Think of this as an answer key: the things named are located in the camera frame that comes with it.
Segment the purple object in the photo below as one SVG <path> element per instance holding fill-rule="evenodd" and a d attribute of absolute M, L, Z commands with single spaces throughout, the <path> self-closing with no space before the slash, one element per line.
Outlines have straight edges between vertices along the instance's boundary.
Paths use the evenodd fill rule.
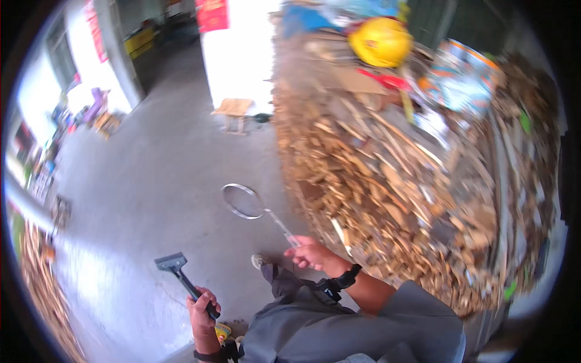
<path fill-rule="evenodd" d="M 91 89 L 91 93 L 93 94 L 95 103 L 93 103 L 93 105 L 83 115 L 83 123 L 92 122 L 103 106 L 103 92 L 101 92 L 101 89 L 98 87 L 93 88 Z"/>

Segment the shoe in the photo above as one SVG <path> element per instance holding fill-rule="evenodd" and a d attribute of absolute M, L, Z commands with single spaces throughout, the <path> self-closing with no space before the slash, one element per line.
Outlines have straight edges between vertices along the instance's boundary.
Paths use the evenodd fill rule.
<path fill-rule="evenodd" d="M 266 265 L 268 263 L 266 256 L 261 253 L 253 254 L 250 260 L 252 261 L 252 266 L 254 266 L 255 269 L 260 269 L 262 265 Z"/>

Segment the person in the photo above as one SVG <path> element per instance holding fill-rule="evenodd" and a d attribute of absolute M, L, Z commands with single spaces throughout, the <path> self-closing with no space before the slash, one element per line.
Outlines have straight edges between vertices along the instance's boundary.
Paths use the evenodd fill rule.
<path fill-rule="evenodd" d="M 300 247 L 284 255 L 300 268 L 311 266 L 338 278 L 353 264 L 311 237 L 295 236 Z M 240 362 L 461 362 L 463 324 L 447 305 L 413 281 L 399 289 L 360 271 L 345 291 L 365 314 L 341 306 L 313 281 L 301 280 L 262 255 L 253 255 L 272 286 L 274 302 L 254 316 L 239 348 Z M 197 302 L 187 299 L 195 356 L 203 362 L 226 362 L 207 312 L 208 289 Z"/>

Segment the red sign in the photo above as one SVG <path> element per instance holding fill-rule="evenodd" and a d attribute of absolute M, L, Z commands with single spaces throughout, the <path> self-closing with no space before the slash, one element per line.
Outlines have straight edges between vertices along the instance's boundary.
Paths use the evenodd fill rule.
<path fill-rule="evenodd" d="M 196 15 L 200 33 L 228 29 L 227 0 L 196 0 Z"/>
<path fill-rule="evenodd" d="M 95 11 L 93 0 L 85 0 L 85 14 L 87 16 L 89 28 L 91 28 L 91 35 L 93 36 L 93 43 L 97 50 L 97 56 L 101 63 L 104 63 L 109 59 L 109 57 L 107 57 L 107 51 L 105 50 L 103 38 L 101 37 L 101 29 L 99 28 L 99 22 L 97 21 L 97 12 Z"/>

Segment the scraper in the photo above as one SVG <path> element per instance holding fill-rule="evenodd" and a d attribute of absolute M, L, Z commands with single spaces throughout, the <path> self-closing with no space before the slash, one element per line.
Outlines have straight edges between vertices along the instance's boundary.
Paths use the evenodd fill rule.
<path fill-rule="evenodd" d="M 157 265 L 158 269 L 162 271 L 172 272 L 175 275 L 175 277 L 177 277 L 178 280 L 180 280 L 180 282 L 192 296 L 194 301 L 197 301 L 200 298 L 200 296 L 202 296 L 200 291 L 198 291 L 188 280 L 188 278 L 184 275 L 184 273 L 181 272 L 181 268 L 188 262 L 188 260 L 185 259 L 183 253 L 181 252 L 174 253 L 169 256 L 156 258 L 153 261 Z M 220 313 L 216 311 L 216 307 L 211 303 L 209 303 L 208 306 L 206 307 L 206 311 L 208 312 L 210 318 L 214 320 L 220 317 Z"/>

